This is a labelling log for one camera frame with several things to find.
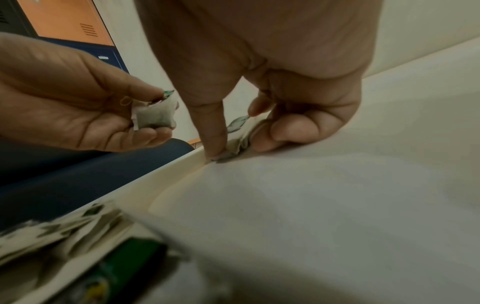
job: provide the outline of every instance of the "blue fabric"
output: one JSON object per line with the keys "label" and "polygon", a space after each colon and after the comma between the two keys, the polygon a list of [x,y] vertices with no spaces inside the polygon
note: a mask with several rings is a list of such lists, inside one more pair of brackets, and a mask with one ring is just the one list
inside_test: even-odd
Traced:
{"label": "blue fabric", "polygon": [[188,143],[171,139],[157,148],[109,153],[0,187],[0,231],[74,211],[192,150]]}

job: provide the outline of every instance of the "green object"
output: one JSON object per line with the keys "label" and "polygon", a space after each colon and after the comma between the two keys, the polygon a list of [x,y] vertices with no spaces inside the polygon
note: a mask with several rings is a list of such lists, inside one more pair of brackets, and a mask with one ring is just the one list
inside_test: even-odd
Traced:
{"label": "green object", "polygon": [[[130,283],[137,283],[135,287],[144,285],[138,283],[147,280],[144,272],[152,269],[145,266],[149,262],[158,265],[166,250],[165,245],[153,240],[128,239],[48,303],[102,304],[112,299],[118,303],[116,297],[129,289]],[[128,291],[125,294],[133,296],[134,291]]]}

